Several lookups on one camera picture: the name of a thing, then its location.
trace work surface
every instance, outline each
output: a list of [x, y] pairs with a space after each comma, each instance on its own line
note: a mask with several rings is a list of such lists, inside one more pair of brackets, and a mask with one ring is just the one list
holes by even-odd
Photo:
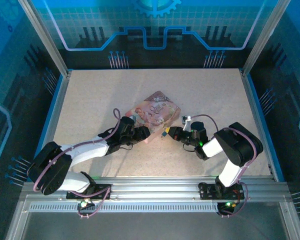
[[[174, 126], [183, 126], [181, 116], [208, 114], [219, 128], [241, 123], [259, 137], [238, 69], [134, 69], [72, 71], [59, 116], [54, 141], [59, 145], [87, 141], [115, 126], [113, 109], [121, 115], [156, 91], [162, 91], [181, 108]], [[210, 138], [216, 128], [204, 122]], [[186, 152], [169, 136], [140, 142], [131, 151], [119, 151], [73, 167], [91, 176], [217, 176], [226, 164], [224, 152], [203, 161]], [[269, 175], [264, 153], [245, 175]]]

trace pink package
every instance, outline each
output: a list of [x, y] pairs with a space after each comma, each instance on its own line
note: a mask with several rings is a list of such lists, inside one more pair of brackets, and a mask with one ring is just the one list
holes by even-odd
[[179, 118], [180, 111], [181, 109], [166, 95], [156, 91], [125, 115], [132, 116], [136, 128], [141, 126], [149, 128], [151, 135], [144, 140], [145, 143], [149, 143], [163, 133], [164, 127], [170, 127]]

